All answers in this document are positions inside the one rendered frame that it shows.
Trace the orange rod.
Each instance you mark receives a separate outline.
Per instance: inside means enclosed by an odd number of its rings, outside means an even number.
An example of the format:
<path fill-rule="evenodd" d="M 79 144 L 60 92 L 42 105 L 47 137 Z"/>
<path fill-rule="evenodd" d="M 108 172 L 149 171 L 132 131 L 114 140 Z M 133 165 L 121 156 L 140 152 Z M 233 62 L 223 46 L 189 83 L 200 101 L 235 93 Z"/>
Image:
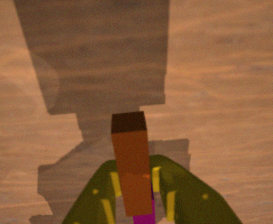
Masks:
<path fill-rule="evenodd" d="M 126 217 L 153 214 L 144 111 L 112 114 L 111 137 Z"/>

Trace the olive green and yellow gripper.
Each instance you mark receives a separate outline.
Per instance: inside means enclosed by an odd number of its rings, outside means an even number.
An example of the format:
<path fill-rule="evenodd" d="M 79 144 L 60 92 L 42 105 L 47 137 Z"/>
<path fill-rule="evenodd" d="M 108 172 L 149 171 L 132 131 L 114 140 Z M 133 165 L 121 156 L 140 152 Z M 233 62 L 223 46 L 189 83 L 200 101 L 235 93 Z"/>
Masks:
<path fill-rule="evenodd" d="M 151 155 L 149 164 L 168 222 L 243 224 L 220 193 L 172 159 Z M 61 224 L 116 224 L 116 196 L 121 186 L 113 159 L 97 169 Z"/>

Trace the magenta rectangular block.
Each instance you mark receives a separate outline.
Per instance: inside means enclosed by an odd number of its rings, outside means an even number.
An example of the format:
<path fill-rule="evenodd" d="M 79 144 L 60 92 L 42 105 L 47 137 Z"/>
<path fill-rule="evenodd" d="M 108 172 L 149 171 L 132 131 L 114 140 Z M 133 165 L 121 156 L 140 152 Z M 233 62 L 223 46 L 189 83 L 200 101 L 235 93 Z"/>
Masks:
<path fill-rule="evenodd" d="M 151 195 L 152 195 L 152 210 L 153 214 L 133 216 L 134 224 L 155 224 L 155 206 L 154 206 L 154 195 L 151 183 Z"/>

